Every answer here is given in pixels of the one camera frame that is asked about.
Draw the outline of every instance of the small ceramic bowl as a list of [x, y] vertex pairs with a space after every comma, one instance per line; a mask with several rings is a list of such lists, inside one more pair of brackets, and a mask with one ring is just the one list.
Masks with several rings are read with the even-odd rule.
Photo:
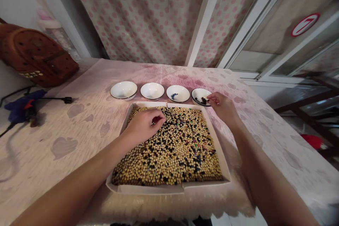
[[190, 92], [187, 88], [180, 85], [172, 85], [166, 90], [167, 97], [176, 103], [183, 103], [190, 98]]
[[192, 90], [192, 102], [195, 104], [195, 105], [201, 105], [201, 106], [204, 106], [204, 107], [210, 107], [211, 105], [209, 103], [206, 103], [203, 104], [202, 103], [202, 98], [204, 98], [206, 101], [208, 100], [207, 99], [207, 96], [209, 96], [211, 94], [210, 91], [204, 89], [204, 88], [196, 88], [196, 89], [193, 89]]
[[165, 93], [165, 88], [159, 83], [150, 82], [144, 84], [140, 89], [141, 95], [150, 101], [157, 101]]
[[134, 98], [138, 87], [134, 82], [122, 81], [112, 86], [110, 93], [115, 99], [129, 101]]

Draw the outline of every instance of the sticker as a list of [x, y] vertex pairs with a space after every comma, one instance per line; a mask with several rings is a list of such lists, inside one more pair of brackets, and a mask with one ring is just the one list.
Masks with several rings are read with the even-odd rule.
[[297, 37], [305, 33], [317, 22], [319, 17], [320, 17], [319, 13], [314, 13], [314, 14], [307, 16], [293, 28], [291, 35], [293, 37]]

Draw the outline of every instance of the tablecloth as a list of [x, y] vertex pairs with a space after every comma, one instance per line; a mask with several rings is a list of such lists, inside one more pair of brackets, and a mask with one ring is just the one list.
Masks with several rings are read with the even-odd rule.
[[[133, 100], [125, 102], [110, 95], [111, 87], [120, 81], [138, 85]], [[339, 203], [338, 171], [232, 71], [101, 59], [56, 94], [75, 98], [73, 104], [52, 100], [39, 110], [41, 126], [18, 126], [1, 139], [0, 225], [9, 225], [43, 193], [116, 138], [131, 102], [145, 100], [140, 88], [147, 82], [158, 82], [165, 89], [178, 84], [189, 91], [201, 87], [227, 95], [255, 140], [310, 208], [326, 211], [331, 204]], [[167, 101], [166, 94], [161, 101]], [[213, 109], [207, 111], [225, 154], [231, 183], [199, 193], [187, 189], [183, 195], [163, 196], [115, 194], [103, 184], [82, 223], [194, 219], [198, 215], [208, 218], [223, 212], [254, 216], [234, 138]]]

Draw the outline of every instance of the brown backpack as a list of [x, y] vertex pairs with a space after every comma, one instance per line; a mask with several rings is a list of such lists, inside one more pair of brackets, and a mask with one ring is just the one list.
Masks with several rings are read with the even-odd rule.
[[0, 46], [5, 64], [44, 88], [61, 85], [79, 70], [67, 51], [37, 30], [0, 24]]

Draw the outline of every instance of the white tray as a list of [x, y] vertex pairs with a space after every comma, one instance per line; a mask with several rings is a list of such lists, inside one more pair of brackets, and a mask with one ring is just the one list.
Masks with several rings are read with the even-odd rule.
[[127, 126], [128, 118], [134, 107], [159, 107], [165, 106], [169, 108], [180, 107], [180, 108], [193, 108], [202, 111], [207, 123], [209, 133], [214, 142], [214, 148], [218, 156], [219, 165], [222, 173], [223, 180], [221, 181], [206, 181], [206, 182], [188, 182], [181, 183], [180, 185], [157, 185], [157, 186], [139, 186], [139, 185], [113, 185], [112, 174], [107, 177], [106, 185], [112, 192], [119, 192], [122, 194], [134, 194], [134, 195], [164, 195], [164, 194], [183, 194], [186, 188], [200, 188], [203, 186], [215, 186], [225, 185], [231, 182], [230, 171], [226, 163], [224, 153], [222, 152], [218, 137], [214, 131], [211, 120], [209, 119], [208, 113], [203, 106], [190, 105], [190, 104], [176, 104], [167, 102], [133, 102], [127, 110], [127, 114], [121, 128], [120, 134], [125, 130]]

